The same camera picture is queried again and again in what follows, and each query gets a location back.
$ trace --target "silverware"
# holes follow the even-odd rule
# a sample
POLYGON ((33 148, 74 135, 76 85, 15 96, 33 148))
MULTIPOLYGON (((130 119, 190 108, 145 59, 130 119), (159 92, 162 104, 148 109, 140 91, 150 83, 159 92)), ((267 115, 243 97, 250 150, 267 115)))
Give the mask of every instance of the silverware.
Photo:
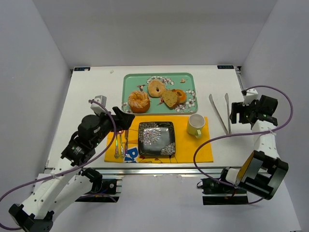
POLYGON ((228 93, 225 94, 224 98, 225 98, 226 106, 227 106, 228 133, 231 134, 231 133, 232 133, 232 130, 231 130, 230 103, 229 103, 229 100, 228 100, 228 93))
POLYGON ((125 155, 127 156, 127 143, 128 143, 128 137, 129 137, 129 130, 125 131, 125 139, 126 139, 126 144, 125 144, 125 155))
POLYGON ((121 158, 124 159, 125 158, 125 151, 124 148, 122 147, 122 133, 119 134, 120 136, 120 154, 121 154, 121 158))
POLYGON ((212 98, 211 94, 209 95, 209 101, 211 102, 211 105, 212 105, 212 107, 214 109, 214 112, 216 113, 216 115, 217 115, 217 117, 218 117, 218 119, 219 119, 219 121, 221 123, 221 126, 223 127, 223 130, 225 131, 226 134, 228 134, 227 128, 226 128, 226 126, 225 126, 225 124, 224 124, 224 122, 223 122, 223 120, 222 120, 222 118, 221 118, 221 116, 219 114, 219 111, 218 111, 216 105, 213 102, 213 98, 212 98))
POLYGON ((115 149, 115 155, 114 155, 116 159, 119 158, 118 139, 117 139, 117 137, 118 137, 118 133, 116 133, 116 149, 115 149))

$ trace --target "cake slice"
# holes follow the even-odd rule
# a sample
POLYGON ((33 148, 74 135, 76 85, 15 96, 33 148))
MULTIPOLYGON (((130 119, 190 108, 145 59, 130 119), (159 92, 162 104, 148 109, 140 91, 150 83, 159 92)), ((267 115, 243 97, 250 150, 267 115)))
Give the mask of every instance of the cake slice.
POLYGON ((172 109, 174 109, 180 102, 179 96, 172 90, 165 90, 162 94, 162 99, 165 104, 172 109))

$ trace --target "white wall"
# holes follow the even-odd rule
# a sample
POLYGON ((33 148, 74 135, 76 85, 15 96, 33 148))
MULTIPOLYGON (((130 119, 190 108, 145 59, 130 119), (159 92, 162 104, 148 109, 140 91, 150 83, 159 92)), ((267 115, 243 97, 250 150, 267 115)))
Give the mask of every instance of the white wall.
MULTIPOLYGON (((277 147, 281 158, 289 163, 285 182, 305 232, 309 231, 308 43, 309 1, 278 0, 243 65, 247 87, 255 84, 278 87, 294 103, 294 118, 287 128, 277 133, 277 147)), ((265 93, 278 96, 270 91, 265 93)), ((279 124, 287 118, 287 113, 288 106, 280 97, 276 113, 279 124)))
MULTIPOLYGON (((0 1, 0 195, 42 172, 70 71, 31 0, 0 1)), ((1 223, 31 188, 0 204, 1 223)))
POLYGON ((33 0, 69 67, 242 65, 276 0, 33 0))

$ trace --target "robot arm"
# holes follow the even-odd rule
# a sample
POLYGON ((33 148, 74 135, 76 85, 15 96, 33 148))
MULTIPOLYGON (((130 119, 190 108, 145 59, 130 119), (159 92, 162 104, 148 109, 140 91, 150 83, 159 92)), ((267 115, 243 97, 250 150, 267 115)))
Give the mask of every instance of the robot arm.
MULTIPOLYGON (((255 89, 243 92, 244 102, 232 104, 230 119, 236 123, 239 114, 240 123, 250 123, 252 132, 272 131, 278 125, 277 119, 272 117, 278 101, 262 95, 257 100, 255 89)), ((236 187, 252 192, 266 200, 270 200, 285 177, 289 166, 281 161, 277 153, 274 133, 254 135, 254 151, 240 170, 229 168, 226 181, 236 187), (268 176, 259 174, 265 169, 268 176)))
MULTIPOLYGON (((103 96, 97 96, 94 101, 103 103, 103 96)), ((76 169, 88 162, 95 154, 95 148, 113 130, 112 121, 103 109, 91 105, 95 115, 87 115, 82 119, 68 146, 61 153, 57 166, 51 171, 53 179, 42 182, 39 188, 22 204, 13 204, 9 213, 14 221, 26 232, 48 232, 53 221, 71 203, 81 195, 101 184, 99 172, 88 168, 69 184, 81 169, 56 176, 63 171, 76 169)), ((116 115, 112 115, 116 131, 128 130, 134 115, 123 113, 118 107, 113 107, 116 115)))

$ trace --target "pastry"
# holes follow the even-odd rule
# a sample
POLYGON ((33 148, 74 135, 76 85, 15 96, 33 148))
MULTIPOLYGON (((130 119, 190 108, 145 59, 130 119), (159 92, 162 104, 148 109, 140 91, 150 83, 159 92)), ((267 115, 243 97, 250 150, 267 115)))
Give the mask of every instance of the pastry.
POLYGON ((173 92, 175 92, 179 98, 180 98, 180 102, 179 103, 185 103, 185 100, 187 99, 187 95, 186 93, 181 90, 181 89, 173 89, 173 92))
POLYGON ((166 90, 162 94, 163 101, 169 108, 175 108, 180 101, 180 97, 172 90, 166 90))
POLYGON ((128 103, 134 113, 145 113, 150 108, 148 94, 138 90, 130 93, 128 103))
POLYGON ((165 90, 165 85, 159 80, 152 80, 148 85, 148 93, 154 98, 161 97, 165 90))

